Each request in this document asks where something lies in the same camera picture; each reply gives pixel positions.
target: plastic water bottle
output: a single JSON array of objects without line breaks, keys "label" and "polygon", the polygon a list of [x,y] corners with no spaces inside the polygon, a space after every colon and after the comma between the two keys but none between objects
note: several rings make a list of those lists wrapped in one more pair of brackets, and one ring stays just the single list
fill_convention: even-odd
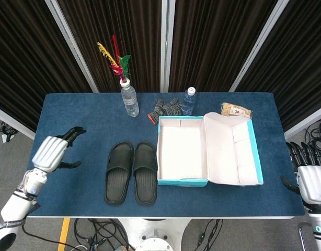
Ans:
[{"label": "plastic water bottle", "polygon": [[185,98],[181,107],[182,114],[185,116],[190,116],[192,114],[196,98],[196,89],[194,87],[190,87],[185,91]]},{"label": "plastic water bottle", "polygon": [[121,95],[124,102],[127,114],[131,117],[136,117],[139,112],[139,103],[137,103],[136,91],[134,87],[130,85],[130,80],[126,78],[124,81],[120,80]]}]

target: yellow feather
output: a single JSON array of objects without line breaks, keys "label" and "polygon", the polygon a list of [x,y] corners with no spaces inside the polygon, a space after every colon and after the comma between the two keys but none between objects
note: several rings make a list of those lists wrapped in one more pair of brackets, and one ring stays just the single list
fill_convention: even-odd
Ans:
[{"label": "yellow feather", "polygon": [[111,62],[111,64],[113,64],[115,67],[118,67],[118,64],[115,62],[115,60],[112,58],[112,56],[109,54],[109,52],[106,50],[106,48],[98,42],[98,47],[100,52],[102,53],[102,55],[106,58],[109,59],[109,61]]}]

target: black curtain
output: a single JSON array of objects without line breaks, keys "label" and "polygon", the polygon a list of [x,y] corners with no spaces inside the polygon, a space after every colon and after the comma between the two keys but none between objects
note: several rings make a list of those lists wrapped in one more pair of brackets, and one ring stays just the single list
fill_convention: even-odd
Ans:
[{"label": "black curtain", "polygon": [[288,3],[236,91],[274,93],[284,130],[321,108],[321,1]]},{"label": "black curtain", "polygon": [[227,92],[277,0],[177,0],[170,92]]},{"label": "black curtain", "polygon": [[97,47],[100,42],[115,57],[115,34],[120,56],[132,55],[129,71],[137,92],[160,89],[162,1],[59,0],[62,12],[101,92],[119,92],[119,77]]},{"label": "black curtain", "polygon": [[35,131],[47,93],[91,92],[44,1],[0,1],[0,109]]}]

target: yellow floor tape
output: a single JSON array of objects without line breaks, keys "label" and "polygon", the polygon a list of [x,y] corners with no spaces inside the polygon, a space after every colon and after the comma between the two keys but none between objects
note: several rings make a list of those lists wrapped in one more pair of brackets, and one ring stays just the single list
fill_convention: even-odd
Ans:
[{"label": "yellow floor tape", "polygon": [[[61,237],[60,242],[66,243],[67,232],[68,232],[68,225],[70,224],[70,218],[64,218],[61,230]],[[57,251],[64,251],[65,245],[59,244]]]}]

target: black slipper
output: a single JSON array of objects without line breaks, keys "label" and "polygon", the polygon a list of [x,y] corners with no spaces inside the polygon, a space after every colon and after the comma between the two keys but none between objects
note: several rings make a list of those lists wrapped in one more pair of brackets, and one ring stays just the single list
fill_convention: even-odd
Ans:
[{"label": "black slipper", "polygon": [[140,143],[135,150],[135,199],[139,204],[150,205],[157,198],[156,151],[148,143]]},{"label": "black slipper", "polygon": [[133,164],[133,151],[128,142],[119,143],[110,150],[105,191],[105,201],[109,204],[118,205],[125,199]]}]

